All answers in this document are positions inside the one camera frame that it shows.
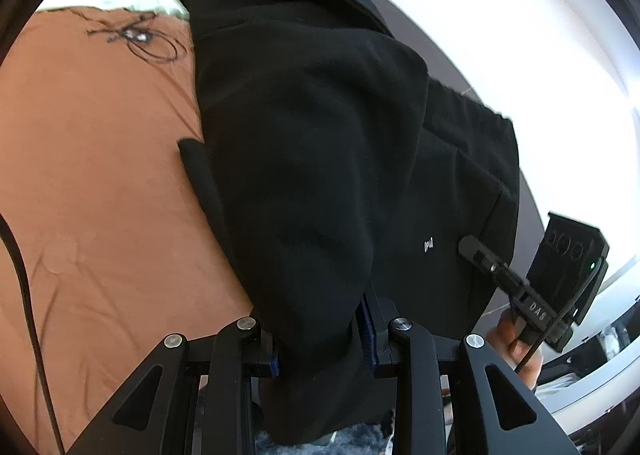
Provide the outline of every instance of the human hand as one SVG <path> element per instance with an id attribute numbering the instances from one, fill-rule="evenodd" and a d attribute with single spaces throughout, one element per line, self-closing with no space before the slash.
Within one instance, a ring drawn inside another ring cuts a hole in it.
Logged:
<path id="1" fill-rule="evenodd" d="M 486 340 L 512 369 L 516 368 L 516 365 L 522 361 L 522 358 L 529 351 L 529 345 L 518 340 L 518 334 L 513 324 L 513 314 L 510 309 L 502 313 L 498 325 L 489 331 Z M 541 370 L 542 352 L 538 349 L 518 375 L 527 387 L 533 389 L 536 386 Z"/>

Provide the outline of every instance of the metal pivot screw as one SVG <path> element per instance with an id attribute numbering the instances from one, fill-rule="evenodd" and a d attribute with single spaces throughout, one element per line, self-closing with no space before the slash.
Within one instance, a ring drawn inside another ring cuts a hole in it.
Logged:
<path id="1" fill-rule="evenodd" d="M 472 348 L 479 349 L 484 345 L 484 340 L 482 336 L 478 336 L 478 334 L 469 334 L 469 336 L 466 337 L 466 344 Z"/>
<path id="2" fill-rule="evenodd" d="M 409 330 L 412 326 L 411 320 L 407 320 L 407 318 L 396 318 L 392 324 L 394 329 L 398 330 Z"/>
<path id="3" fill-rule="evenodd" d="M 164 346 L 168 349 L 175 349 L 179 347 L 182 343 L 182 336 L 179 334 L 169 334 L 166 338 L 164 338 Z"/>
<path id="4" fill-rule="evenodd" d="M 251 330 L 255 327 L 255 320 L 250 316 L 246 316 L 239 319 L 237 325 L 240 330 Z"/>

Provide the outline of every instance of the black cable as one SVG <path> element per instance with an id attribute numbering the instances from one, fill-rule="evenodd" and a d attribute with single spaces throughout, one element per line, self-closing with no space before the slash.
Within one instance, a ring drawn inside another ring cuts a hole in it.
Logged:
<path id="1" fill-rule="evenodd" d="M 112 33 L 112 35 L 107 39 L 107 42 L 115 42 L 119 38 L 126 40 L 129 50 L 147 63 L 171 63 L 185 57 L 188 53 L 187 48 L 177 38 L 159 31 L 158 29 L 139 27 L 140 24 L 149 22 L 155 18 L 155 13 L 150 13 L 149 16 L 146 16 L 143 13 L 135 21 L 121 26 L 120 28 L 94 29 L 87 31 L 86 34 L 91 36 L 99 33 Z M 151 45 L 151 42 L 154 39 L 162 40 L 171 47 L 169 56 L 154 54 L 148 50 L 148 46 Z"/>
<path id="2" fill-rule="evenodd" d="M 549 334 L 551 334 L 551 331 L 555 329 L 562 318 L 564 318 L 565 315 L 571 310 L 571 308 L 575 305 L 575 302 L 578 301 L 578 298 L 582 296 L 582 293 L 587 289 L 587 287 L 591 285 L 591 282 L 594 280 L 594 278 L 598 274 L 598 271 L 602 267 L 602 261 L 602 257 L 598 258 L 596 265 L 593 267 L 591 273 L 589 273 L 589 276 L 587 276 L 587 279 L 583 282 L 580 288 L 578 288 L 578 291 L 571 297 L 571 299 L 564 305 L 564 307 L 561 308 L 556 317 L 551 320 L 544 332 L 540 334 L 540 336 L 538 336 L 538 339 L 536 339 L 533 345 L 529 348 L 529 351 L 524 356 L 524 358 L 522 358 L 522 361 L 518 363 L 518 366 L 515 369 L 516 374 L 518 374 L 524 368 L 533 354 L 536 353 L 536 350 L 538 350 L 539 346 L 542 345 L 542 342 L 549 336 Z"/>
<path id="3" fill-rule="evenodd" d="M 44 371 L 42 351 L 40 350 L 40 343 L 38 342 L 38 331 L 36 329 L 35 320 L 33 319 L 33 307 L 31 307 L 31 291 L 29 289 L 29 277 L 27 275 L 27 268 L 24 265 L 24 259 L 22 258 L 22 254 L 20 253 L 18 242 L 15 240 L 11 228 L 9 227 L 9 224 L 4 220 L 2 214 L 0 214 L 0 238 L 2 239 L 2 242 L 4 242 L 4 245 L 9 252 L 11 261 L 14 264 L 15 274 L 18 276 L 18 283 L 20 284 L 20 294 L 22 295 L 22 308 L 24 309 L 24 318 L 27 322 L 27 330 L 29 332 L 29 339 L 31 340 L 31 349 L 33 350 L 33 356 L 36 360 L 36 370 L 38 372 L 40 386 L 42 387 L 44 402 L 47 406 L 47 412 L 49 414 L 51 428 L 53 429 L 53 436 L 56 438 L 58 451 L 60 452 L 60 455 L 65 455 L 65 446 L 62 444 L 60 427 L 58 426 L 56 412 L 53 408 L 53 401 L 51 400 L 51 393 L 49 391 L 49 384 L 47 383 L 47 374 Z"/>

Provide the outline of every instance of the tangled cable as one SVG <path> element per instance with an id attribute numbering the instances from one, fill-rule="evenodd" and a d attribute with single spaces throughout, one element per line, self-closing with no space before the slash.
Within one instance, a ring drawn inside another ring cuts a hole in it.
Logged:
<path id="1" fill-rule="evenodd" d="M 140 24 L 156 18 L 155 13 L 142 13 L 138 19 L 120 28 L 94 29 L 86 32 L 89 36 L 101 33 L 110 33 L 107 42 L 115 42 L 119 39 L 127 41 L 127 47 L 138 58 L 147 63 L 171 63 L 187 55 L 187 48 L 177 38 L 157 29 L 140 27 Z M 168 56 L 155 54 L 149 50 L 149 46 L 155 40 L 168 44 Z"/>

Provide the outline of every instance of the bed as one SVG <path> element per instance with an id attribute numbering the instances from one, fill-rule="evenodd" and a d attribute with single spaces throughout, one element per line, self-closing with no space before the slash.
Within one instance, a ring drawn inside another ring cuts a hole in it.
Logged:
<path id="1" fill-rule="evenodd" d="M 210 335 L 251 309 L 176 146 L 202 138 L 187 20 L 178 0 L 44 0 L 0 68 L 0 205 L 66 448 L 162 336 Z M 114 38 L 131 24 L 167 60 Z M 2 400 L 36 453 L 53 455 L 4 251 L 0 333 L 12 353 L 0 356 Z"/>

